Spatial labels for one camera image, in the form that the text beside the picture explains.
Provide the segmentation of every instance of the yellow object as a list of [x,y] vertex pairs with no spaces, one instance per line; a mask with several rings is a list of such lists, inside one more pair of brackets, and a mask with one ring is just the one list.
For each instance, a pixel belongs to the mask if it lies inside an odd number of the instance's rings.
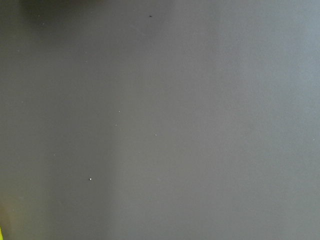
[[2,237],[2,234],[1,234],[1,227],[0,227],[0,240],[4,240],[4,238]]

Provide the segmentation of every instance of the gray background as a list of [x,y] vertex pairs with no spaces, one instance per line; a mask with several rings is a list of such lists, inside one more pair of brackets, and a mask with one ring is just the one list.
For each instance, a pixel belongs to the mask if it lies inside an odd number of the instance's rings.
[[318,240],[319,12],[0,0],[4,239]]

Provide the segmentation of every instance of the smooth gray tabletop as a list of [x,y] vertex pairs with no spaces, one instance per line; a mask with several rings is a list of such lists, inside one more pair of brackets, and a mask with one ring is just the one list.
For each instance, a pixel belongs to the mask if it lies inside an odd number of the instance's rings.
[[4,240],[319,240],[319,12],[0,0]]

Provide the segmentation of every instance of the gray surface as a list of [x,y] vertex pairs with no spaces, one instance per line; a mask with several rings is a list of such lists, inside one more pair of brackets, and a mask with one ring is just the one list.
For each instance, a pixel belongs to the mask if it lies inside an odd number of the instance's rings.
[[0,0],[5,240],[319,239],[318,1],[39,2]]

